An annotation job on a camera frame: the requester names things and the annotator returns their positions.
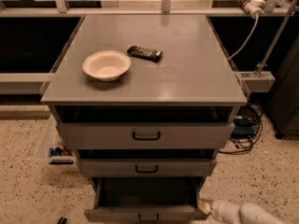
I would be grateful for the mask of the white paper bowl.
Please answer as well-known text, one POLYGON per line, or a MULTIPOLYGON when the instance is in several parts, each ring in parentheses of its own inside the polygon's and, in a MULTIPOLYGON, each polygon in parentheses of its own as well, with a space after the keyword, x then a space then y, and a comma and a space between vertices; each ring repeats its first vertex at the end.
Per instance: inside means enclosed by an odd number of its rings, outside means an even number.
POLYGON ((130 66, 131 61, 124 53, 105 50, 86 58, 82 64, 82 70, 89 77, 100 81, 113 81, 126 73, 130 66))

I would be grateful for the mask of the white power strip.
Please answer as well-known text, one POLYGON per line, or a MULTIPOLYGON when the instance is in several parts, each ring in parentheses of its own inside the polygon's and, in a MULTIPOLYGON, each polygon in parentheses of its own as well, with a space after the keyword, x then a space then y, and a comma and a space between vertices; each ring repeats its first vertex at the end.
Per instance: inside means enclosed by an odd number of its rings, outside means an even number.
POLYGON ((260 14, 263 11, 262 5, 264 4, 264 0, 236 0, 236 2, 251 16, 260 14))

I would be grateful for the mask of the clear plastic storage box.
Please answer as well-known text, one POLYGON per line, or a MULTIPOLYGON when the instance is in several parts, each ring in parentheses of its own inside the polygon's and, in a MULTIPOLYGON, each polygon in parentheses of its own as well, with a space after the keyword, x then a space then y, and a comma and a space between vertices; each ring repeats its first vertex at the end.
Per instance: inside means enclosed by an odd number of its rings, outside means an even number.
POLYGON ((57 173, 76 172, 76 157, 65 148, 63 139, 56 130, 56 120, 48 119, 46 128, 37 142, 34 161, 57 173))

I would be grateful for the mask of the grey drawer cabinet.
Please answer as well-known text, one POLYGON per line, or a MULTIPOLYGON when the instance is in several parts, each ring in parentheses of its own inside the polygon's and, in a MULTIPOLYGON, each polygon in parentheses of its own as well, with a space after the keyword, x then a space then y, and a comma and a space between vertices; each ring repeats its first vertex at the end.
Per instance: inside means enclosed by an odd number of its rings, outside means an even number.
MULTIPOLYGON (((201 15, 91 15, 84 19, 43 101, 61 123, 233 123, 246 102, 210 23, 201 15), (159 50, 159 62, 127 53, 159 50), (115 50, 129 70, 113 81, 89 77, 90 55, 115 50)), ((82 159, 210 159, 219 148, 75 149, 82 159)))

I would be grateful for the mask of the grey bottom drawer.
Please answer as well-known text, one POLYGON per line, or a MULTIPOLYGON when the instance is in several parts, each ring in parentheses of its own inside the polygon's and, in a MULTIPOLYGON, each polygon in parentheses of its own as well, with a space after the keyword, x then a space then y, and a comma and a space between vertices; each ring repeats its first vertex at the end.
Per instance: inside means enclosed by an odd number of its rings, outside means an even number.
POLYGON ((197 207, 202 177, 93 177, 91 222, 184 222, 204 220, 197 207))

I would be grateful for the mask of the blue box on floor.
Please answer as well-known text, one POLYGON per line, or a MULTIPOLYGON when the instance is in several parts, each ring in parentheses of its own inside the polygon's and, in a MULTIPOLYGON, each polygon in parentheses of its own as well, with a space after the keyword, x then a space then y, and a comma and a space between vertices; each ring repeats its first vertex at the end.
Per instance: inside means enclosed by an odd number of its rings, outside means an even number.
POLYGON ((248 118, 235 119, 234 125, 232 138, 250 138, 254 135, 253 123, 248 118))

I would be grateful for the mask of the small black floor object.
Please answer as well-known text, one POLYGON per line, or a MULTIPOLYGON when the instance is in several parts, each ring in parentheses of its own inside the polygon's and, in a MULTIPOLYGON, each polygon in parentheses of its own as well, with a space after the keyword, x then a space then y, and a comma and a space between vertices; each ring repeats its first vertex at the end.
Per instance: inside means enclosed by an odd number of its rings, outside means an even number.
POLYGON ((67 218, 66 217, 60 217, 57 224, 66 224, 67 218))

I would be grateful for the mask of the black snack bar wrapper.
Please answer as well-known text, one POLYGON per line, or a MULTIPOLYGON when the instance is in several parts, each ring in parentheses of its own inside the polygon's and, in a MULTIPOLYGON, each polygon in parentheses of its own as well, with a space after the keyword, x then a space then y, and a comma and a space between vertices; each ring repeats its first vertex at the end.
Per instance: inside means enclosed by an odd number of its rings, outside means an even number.
POLYGON ((155 49, 148 49, 144 47, 139 47, 139 46, 131 46, 128 50, 127 53, 130 56, 142 59, 142 60, 147 60, 151 62, 159 62, 162 58, 163 53, 159 50, 155 49))

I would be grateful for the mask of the grey middle drawer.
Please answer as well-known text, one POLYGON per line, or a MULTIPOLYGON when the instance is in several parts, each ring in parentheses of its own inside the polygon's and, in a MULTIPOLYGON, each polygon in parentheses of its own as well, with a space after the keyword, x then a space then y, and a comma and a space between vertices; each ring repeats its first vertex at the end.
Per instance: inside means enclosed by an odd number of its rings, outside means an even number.
POLYGON ((87 177, 210 176, 215 159, 82 159, 78 168, 87 177))

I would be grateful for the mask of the dark cabinet at right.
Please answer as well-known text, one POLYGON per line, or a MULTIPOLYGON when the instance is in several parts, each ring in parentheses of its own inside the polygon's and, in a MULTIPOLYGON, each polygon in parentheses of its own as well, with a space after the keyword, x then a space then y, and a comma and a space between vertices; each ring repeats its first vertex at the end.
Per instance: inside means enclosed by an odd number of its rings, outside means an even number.
POLYGON ((267 108, 276 128, 275 137, 299 134, 299 36, 278 69, 270 94, 267 108))

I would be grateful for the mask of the diagonal metal rod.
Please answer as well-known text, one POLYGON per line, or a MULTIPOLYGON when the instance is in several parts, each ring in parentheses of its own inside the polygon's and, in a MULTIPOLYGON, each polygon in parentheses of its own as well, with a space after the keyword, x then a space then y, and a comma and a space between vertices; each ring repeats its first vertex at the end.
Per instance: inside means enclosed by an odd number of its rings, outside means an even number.
POLYGON ((286 24, 287 24, 290 16, 291 16, 291 14, 293 13, 293 11, 294 11, 294 9, 296 7, 297 2, 298 2, 298 0, 292 0, 291 6, 289 7, 289 9, 288 9, 288 11, 287 11, 287 13, 286 13, 286 15, 284 17, 283 22, 279 26, 279 29, 278 29, 278 31, 277 31, 277 33, 276 33, 276 35, 275 35, 275 37, 274 37, 271 45, 269 46, 267 52, 265 53, 265 56, 264 56, 263 60, 256 65, 255 70, 252 72, 252 74, 251 74, 252 77, 258 77, 262 73, 263 68, 266 66, 266 62, 269 59, 269 57, 270 57, 270 55, 271 55, 271 53, 272 53, 272 51, 273 51, 276 43, 278 42, 279 37, 281 36, 281 34, 282 34, 282 32, 283 32, 283 30, 284 30, 284 28, 285 28, 285 26, 286 26, 286 24))

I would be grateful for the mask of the grey drawer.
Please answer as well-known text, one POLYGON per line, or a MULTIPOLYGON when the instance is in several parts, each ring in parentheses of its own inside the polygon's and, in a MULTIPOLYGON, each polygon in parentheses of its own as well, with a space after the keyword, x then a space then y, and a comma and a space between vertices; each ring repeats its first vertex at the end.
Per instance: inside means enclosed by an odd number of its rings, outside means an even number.
POLYGON ((87 177, 210 176, 215 159, 82 159, 78 168, 87 177))
POLYGON ((91 222, 184 222, 204 220, 197 207, 202 177, 93 177, 91 222))
POLYGON ((197 149, 224 147, 233 123, 61 123, 70 149, 197 149))

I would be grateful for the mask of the grey top drawer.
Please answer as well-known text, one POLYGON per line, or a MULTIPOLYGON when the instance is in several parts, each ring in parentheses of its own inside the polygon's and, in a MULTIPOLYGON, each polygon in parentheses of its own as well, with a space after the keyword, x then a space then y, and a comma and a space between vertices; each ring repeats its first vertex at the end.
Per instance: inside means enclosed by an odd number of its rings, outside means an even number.
POLYGON ((197 149, 224 147, 233 123, 61 123, 70 149, 197 149))

